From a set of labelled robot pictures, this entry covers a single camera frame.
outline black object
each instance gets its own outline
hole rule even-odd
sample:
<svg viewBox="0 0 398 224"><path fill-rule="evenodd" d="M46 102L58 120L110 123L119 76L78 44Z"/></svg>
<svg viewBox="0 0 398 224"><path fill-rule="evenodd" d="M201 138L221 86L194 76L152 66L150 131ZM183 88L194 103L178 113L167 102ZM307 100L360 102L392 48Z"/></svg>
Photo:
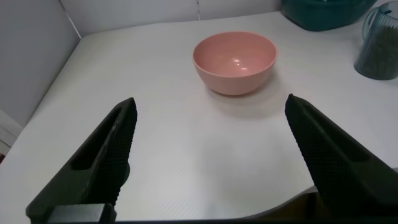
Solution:
<svg viewBox="0 0 398 224"><path fill-rule="evenodd" d="M335 217L398 215L398 174L309 102L285 106L312 180Z"/></svg>
<svg viewBox="0 0 398 224"><path fill-rule="evenodd" d="M319 194L335 218L322 220L323 223L398 223L395 171L309 102L289 95L285 114ZM118 104L28 206L31 222L113 223L113 205L125 181L136 119L132 98ZM162 223L204 222L320 221L235 219Z"/></svg>
<svg viewBox="0 0 398 224"><path fill-rule="evenodd" d="M116 105L29 204L26 215L31 222L46 222L51 213L57 211L54 210L57 205L102 203L104 208L113 208L128 176L136 122L133 98Z"/></svg>

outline white wall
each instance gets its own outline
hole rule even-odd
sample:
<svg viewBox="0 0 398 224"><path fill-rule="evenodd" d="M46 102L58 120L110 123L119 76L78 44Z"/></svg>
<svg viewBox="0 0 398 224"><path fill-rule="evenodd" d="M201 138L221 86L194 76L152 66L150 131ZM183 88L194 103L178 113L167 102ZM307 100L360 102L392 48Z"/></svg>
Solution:
<svg viewBox="0 0 398 224"><path fill-rule="evenodd" d="M82 36L156 22L217 19L278 11L280 0L61 0Z"/></svg>
<svg viewBox="0 0 398 224"><path fill-rule="evenodd" d="M25 126L79 38L56 0L0 0L0 110Z"/></svg>
<svg viewBox="0 0 398 224"><path fill-rule="evenodd" d="M199 0L200 19L254 15L280 10L280 0Z"/></svg>
<svg viewBox="0 0 398 224"><path fill-rule="evenodd" d="M194 21L196 0L62 0L81 36L156 22Z"/></svg>

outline table surface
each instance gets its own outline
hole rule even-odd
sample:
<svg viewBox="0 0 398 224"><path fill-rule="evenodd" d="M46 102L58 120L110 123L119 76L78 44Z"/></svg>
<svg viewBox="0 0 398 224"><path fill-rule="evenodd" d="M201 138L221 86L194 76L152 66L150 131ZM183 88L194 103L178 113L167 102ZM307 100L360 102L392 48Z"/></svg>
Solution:
<svg viewBox="0 0 398 224"><path fill-rule="evenodd" d="M210 91L192 64L197 43L230 30L262 34L279 51L271 79L242 97ZM138 122L117 220L243 217L311 187L284 115L289 93L397 167L398 80L355 71L360 30L308 32L273 12L86 36L1 164L0 222L28 223L26 206L129 97Z"/></svg>

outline plastic container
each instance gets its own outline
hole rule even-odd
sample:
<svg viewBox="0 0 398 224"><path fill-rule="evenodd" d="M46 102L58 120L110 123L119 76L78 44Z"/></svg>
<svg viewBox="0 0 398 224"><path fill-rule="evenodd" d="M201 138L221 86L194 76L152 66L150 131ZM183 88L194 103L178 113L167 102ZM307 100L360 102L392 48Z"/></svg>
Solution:
<svg viewBox="0 0 398 224"><path fill-rule="evenodd" d="M357 21L377 0L282 0L282 13L310 31L324 31Z"/></svg>
<svg viewBox="0 0 398 224"><path fill-rule="evenodd" d="M356 71L377 80L398 77L398 1L372 9L362 36L364 44L355 61Z"/></svg>

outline bowl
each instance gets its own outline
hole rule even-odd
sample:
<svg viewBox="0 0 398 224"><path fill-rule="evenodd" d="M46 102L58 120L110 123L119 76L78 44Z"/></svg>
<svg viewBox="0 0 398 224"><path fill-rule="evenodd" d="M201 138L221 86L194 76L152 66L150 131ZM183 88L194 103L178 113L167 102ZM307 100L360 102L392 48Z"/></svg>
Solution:
<svg viewBox="0 0 398 224"><path fill-rule="evenodd" d="M277 58L275 45L250 32L225 32L200 42L193 64L206 85L221 94L242 95L259 88Z"/></svg>

